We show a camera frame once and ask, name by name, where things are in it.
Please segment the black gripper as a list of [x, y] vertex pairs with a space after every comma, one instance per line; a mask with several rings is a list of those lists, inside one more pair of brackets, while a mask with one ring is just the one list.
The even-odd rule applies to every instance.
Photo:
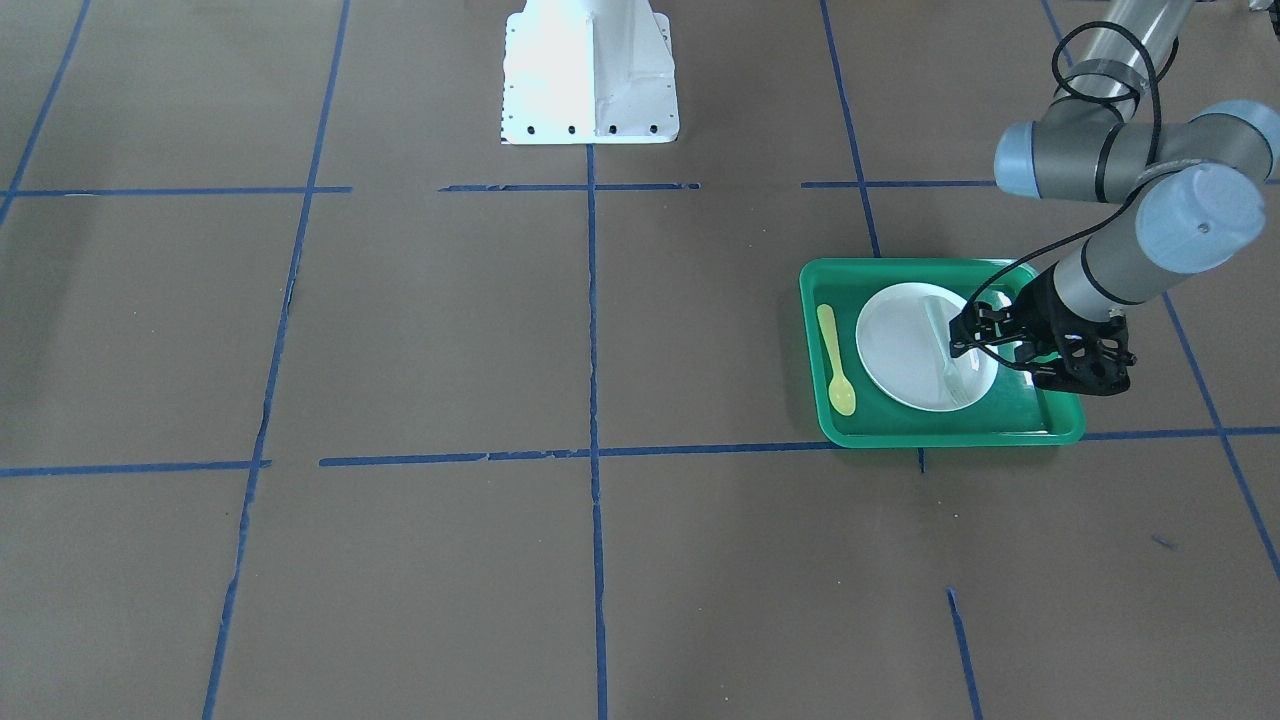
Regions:
[[[1057, 274], [1053, 266], [1034, 278], [1010, 309], [965, 302], [948, 322], [950, 357], [995, 354], [1009, 343], [1000, 356], [1027, 373], [1038, 389], [1088, 396], [1129, 391], [1129, 368], [1137, 357], [1128, 347], [1125, 314], [1108, 306], [1101, 320], [1078, 314], [1062, 299]], [[1012, 327], [1020, 341], [1012, 342]]]

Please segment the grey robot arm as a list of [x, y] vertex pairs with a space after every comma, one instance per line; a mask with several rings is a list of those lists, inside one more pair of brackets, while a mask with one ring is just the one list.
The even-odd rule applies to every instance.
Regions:
[[952, 357], [975, 352], [1027, 373], [1038, 389], [1112, 396], [1130, 386], [1128, 313], [1221, 266], [1262, 232], [1261, 186], [1277, 169], [1277, 113], [1217, 102], [1164, 118], [1160, 83], [1189, 1], [1115, 1], [1078, 26], [1091, 44], [1068, 70], [1053, 50], [1053, 100], [1009, 127], [995, 182], [1027, 199], [1100, 202], [1110, 217], [1062, 241], [1069, 254], [1006, 307], [975, 290], [948, 323]]

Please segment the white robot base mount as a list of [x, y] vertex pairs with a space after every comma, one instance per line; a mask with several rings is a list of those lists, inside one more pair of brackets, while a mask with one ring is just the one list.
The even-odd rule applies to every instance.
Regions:
[[504, 41], [502, 143], [678, 138], [671, 20], [649, 1], [527, 1]]

